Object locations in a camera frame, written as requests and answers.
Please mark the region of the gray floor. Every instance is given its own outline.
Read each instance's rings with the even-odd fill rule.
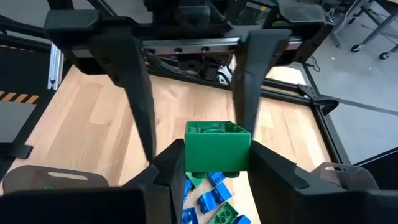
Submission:
[[[0,14],[37,26],[44,24],[49,9],[46,0],[2,0],[1,2]],[[118,14],[130,16],[137,22],[151,20],[142,1],[107,0],[107,2]],[[75,0],[74,4],[77,9],[91,7],[85,0]],[[377,5],[373,5],[373,8],[387,14]],[[378,59],[381,52],[393,48],[394,44],[379,36],[362,51],[351,53],[349,51],[351,46],[360,43],[371,32],[361,27],[361,24],[376,28],[376,25],[363,15],[340,33],[343,42],[340,49],[336,48],[330,39],[321,45],[314,54],[321,72],[311,70],[313,79],[324,95],[398,111],[396,97],[398,96],[396,72],[398,54],[390,56],[385,61]],[[300,64],[296,63],[291,67],[303,72]],[[398,138],[394,135],[398,133],[398,116],[343,104],[331,112],[330,116],[352,163],[398,146]]]
[[[372,8],[388,15],[377,3]],[[376,28],[363,14],[340,32],[340,49],[331,39],[317,49],[314,56],[321,71],[310,69],[312,77],[321,94],[398,111],[398,54],[387,60],[378,58],[395,44],[379,35],[361,51],[350,52],[353,45],[372,32],[362,24]],[[398,30],[398,23],[393,22],[392,27]],[[344,104],[330,116],[353,164],[398,146],[398,116]]]

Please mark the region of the cable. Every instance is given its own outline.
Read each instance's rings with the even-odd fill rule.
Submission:
[[[257,16],[254,20],[257,22],[257,21],[259,21],[259,20],[261,20],[261,19],[266,18],[267,16],[268,16],[268,13],[265,13],[265,14],[263,14],[263,15]]]
[[[316,72],[320,72],[320,71],[321,71],[321,68],[320,68],[319,65],[318,65],[317,59],[316,59],[314,56],[311,56],[311,59],[312,59],[312,64],[310,64],[310,63],[305,63],[306,66],[312,67],[312,69],[313,69],[314,71],[316,71]]]
[[[235,21],[233,22],[234,24],[237,23],[239,18],[242,16],[244,8],[246,7],[247,3],[248,3],[248,0],[243,0],[243,5],[241,6],[241,10],[240,10],[238,16],[236,17]]]
[[[229,78],[224,73],[217,72],[217,75],[221,75],[225,79],[225,82],[228,84],[228,86],[231,87],[231,81],[229,80]]]
[[[355,5],[355,3],[351,5],[351,7],[348,9],[347,13],[345,14],[344,19],[343,19],[343,22],[341,23],[342,26],[341,26],[341,29],[340,29],[340,30],[342,30],[342,28],[344,28],[344,24],[345,24],[345,22],[346,22],[347,16],[348,16],[348,14],[350,14],[349,12],[350,12],[350,10],[353,8],[354,5]]]

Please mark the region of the wooden floor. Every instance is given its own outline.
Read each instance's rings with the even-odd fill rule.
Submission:
[[[300,71],[274,68],[268,77],[303,83]],[[166,78],[151,77],[156,111],[157,153],[183,138],[191,120],[234,121],[231,92]],[[262,99],[255,138],[280,155],[311,171],[329,157],[310,108]],[[123,89],[106,75],[87,76],[73,67],[27,141],[34,150],[28,160],[17,159],[11,169],[25,164],[101,174],[111,185],[121,185],[140,173],[147,162]],[[250,188],[243,172],[226,181],[237,211],[258,222]],[[187,199],[192,206],[209,190],[205,181]],[[214,212],[200,216],[208,221]]]

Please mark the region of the black bracket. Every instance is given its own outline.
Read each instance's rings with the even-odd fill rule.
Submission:
[[[0,157],[27,159],[32,150],[33,146],[0,142]]]
[[[297,84],[297,87],[298,87],[298,93],[300,93],[302,96],[308,96],[312,100],[318,98],[317,93],[315,93],[315,90],[311,86]]]
[[[328,98],[319,98],[318,94],[311,86],[297,84],[299,93],[303,96],[308,96],[314,105],[321,106],[321,110],[324,116],[332,112],[337,106],[338,101]]]

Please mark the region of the toy brick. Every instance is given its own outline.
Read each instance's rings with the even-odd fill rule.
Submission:
[[[251,134],[230,121],[187,122],[187,172],[239,172],[248,170]]]
[[[185,173],[185,175],[187,175],[188,179],[191,180],[193,186],[198,187],[204,179],[202,178],[194,178],[192,177],[192,174],[190,172]]]
[[[222,204],[232,197],[231,192],[229,192],[224,183],[217,185],[217,187],[211,191],[211,194],[213,194],[213,197],[218,204]]]
[[[209,224],[232,224],[237,216],[238,212],[231,204],[225,202],[216,215],[210,220]]]
[[[250,224],[250,219],[245,215],[240,215],[235,218],[233,224]]]
[[[213,198],[211,192],[206,192],[201,195],[197,202],[200,205],[200,211],[202,213],[207,213],[217,208],[216,200]]]
[[[217,184],[221,183],[225,179],[225,176],[222,172],[210,172],[209,173],[209,182],[213,187],[216,187]]]
[[[198,216],[197,216],[197,213],[196,213],[194,207],[182,210],[181,223],[182,224],[199,224]]]

